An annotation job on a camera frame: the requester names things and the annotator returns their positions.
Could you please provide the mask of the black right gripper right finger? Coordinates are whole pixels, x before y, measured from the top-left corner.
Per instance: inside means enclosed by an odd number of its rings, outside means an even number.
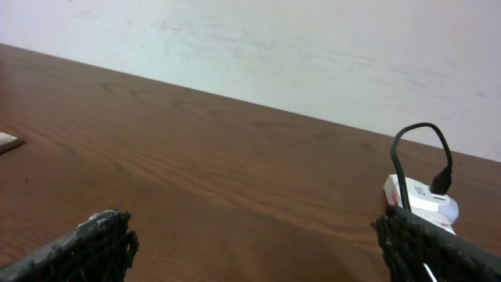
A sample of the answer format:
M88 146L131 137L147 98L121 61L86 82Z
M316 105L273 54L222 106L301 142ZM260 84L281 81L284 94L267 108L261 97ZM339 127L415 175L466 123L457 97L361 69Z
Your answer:
M391 205L371 226L392 281L500 282L500 257Z

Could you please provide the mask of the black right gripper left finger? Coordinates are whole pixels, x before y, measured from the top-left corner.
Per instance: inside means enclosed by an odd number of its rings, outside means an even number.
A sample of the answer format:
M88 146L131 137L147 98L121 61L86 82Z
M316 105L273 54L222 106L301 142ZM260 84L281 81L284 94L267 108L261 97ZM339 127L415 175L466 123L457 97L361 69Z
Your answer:
M110 209L1 268L2 282L123 281L139 250L130 212Z

